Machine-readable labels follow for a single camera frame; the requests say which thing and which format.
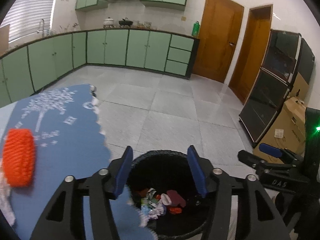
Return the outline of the orange foam fruit net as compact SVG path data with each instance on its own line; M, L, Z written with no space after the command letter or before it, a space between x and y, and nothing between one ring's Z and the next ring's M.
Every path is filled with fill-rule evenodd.
M10 129L2 153L7 183L12 187L28 187L33 180L36 153L31 130Z

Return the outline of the white tissue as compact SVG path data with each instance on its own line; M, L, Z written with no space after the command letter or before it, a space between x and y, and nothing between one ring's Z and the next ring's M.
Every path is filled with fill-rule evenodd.
M0 171L0 198L1 198L1 211L9 223L10 226L14 226L15 224L15 214L12 210L12 207L10 205L9 198L11 196L11 187L7 182L7 179L5 177L4 171L3 171L3 165L2 165L2 159L1 159L1 171Z

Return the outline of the dark red scouring pad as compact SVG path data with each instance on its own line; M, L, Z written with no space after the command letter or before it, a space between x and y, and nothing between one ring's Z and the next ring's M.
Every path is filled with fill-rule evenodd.
M185 207L186 201L178 194L175 190L167 191L167 195L170 197L172 204L171 206Z

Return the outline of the green white snack packet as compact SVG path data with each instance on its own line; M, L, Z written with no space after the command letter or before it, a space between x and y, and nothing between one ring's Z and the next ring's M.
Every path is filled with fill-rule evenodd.
M158 192L155 189L150 188L148 189L146 196L141 199L141 205L153 209L158 205L160 200L161 195L158 194Z

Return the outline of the black lined trash bin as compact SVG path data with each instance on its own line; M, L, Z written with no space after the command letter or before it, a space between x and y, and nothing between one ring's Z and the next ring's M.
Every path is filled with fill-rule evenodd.
M138 209L146 197L143 192L150 189L154 189L157 195L177 193L184 200L184 206L176 206L180 213L166 211L147 222L146 227L158 239L189 239L204 231L212 202L198 193L186 154L154 150L140 155L132 162L127 186Z

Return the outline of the green lower kitchen cabinets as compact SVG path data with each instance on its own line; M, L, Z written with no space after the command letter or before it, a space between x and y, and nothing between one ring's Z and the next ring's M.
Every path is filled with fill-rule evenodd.
M115 28L57 34L1 56L1 106L29 97L86 65L189 79L200 41L160 30Z

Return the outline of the cardboard box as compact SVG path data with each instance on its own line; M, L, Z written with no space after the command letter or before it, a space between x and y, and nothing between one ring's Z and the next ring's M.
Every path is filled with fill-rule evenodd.
M308 83L298 73L280 114L260 141L261 144L288 149L299 156L304 154L306 110L304 99L308 89Z

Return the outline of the blue tree-print tablecloth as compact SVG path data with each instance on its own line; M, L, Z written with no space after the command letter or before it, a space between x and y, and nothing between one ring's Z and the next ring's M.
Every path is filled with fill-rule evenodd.
M16 220L10 226L1 211L1 239L156 239L129 204L126 185L113 200L118 158L105 145L95 91L75 85L16 102L1 138L2 164L8 131L29 129L35 170L28 187L11 186Z

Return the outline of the black glass cabinet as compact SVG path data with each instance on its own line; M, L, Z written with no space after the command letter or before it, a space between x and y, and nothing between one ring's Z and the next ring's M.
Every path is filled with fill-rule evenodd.
M274 123L287 98L305 98L315 61L300 33L270 31L264 60L239 115L253 147Z

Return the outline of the brown wooden door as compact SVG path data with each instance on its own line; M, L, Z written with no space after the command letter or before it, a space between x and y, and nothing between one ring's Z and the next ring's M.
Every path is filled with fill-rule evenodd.
M231 0L206 0L193 73L224 82L239 38L244 7Z
M263 62L271 30L273 5L249 10L244 39L228 87L245 103Z

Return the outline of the green thermos bottle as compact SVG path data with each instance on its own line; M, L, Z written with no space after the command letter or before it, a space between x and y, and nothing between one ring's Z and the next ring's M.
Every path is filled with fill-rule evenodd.
M199 21L196 21L196 22L193 24L193 29L192 29L191 35L192 35L193 37L198 37L199 29L200 29L200 23L199 23Z

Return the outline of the black wok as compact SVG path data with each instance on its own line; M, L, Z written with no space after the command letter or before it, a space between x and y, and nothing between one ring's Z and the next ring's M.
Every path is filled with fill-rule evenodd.
M133 25L133 21L128 20L127 18L123 18L118 23L121 28L131 28Z

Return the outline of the white cooking pot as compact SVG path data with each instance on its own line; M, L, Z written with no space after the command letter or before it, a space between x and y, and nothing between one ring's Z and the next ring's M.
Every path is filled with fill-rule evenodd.
M103 28L114 28L114 19L110 17L104 19Z

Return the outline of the chrome sink faucet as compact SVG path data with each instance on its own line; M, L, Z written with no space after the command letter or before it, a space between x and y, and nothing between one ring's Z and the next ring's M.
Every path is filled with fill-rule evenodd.
M46 29L46 25L45 25L45 20L44 20L44 18L42 18L39 22L39 27L38 27L37 33L41 34L41 37L45 37L46 31L47 31L47 29Z

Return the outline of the white window blinds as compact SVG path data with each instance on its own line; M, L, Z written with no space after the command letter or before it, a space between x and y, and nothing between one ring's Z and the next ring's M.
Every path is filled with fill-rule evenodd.
M37 33L42 18L46 29L50 29L54 2L55 0L16 0L1 23L1 26L10 25L9 42Z

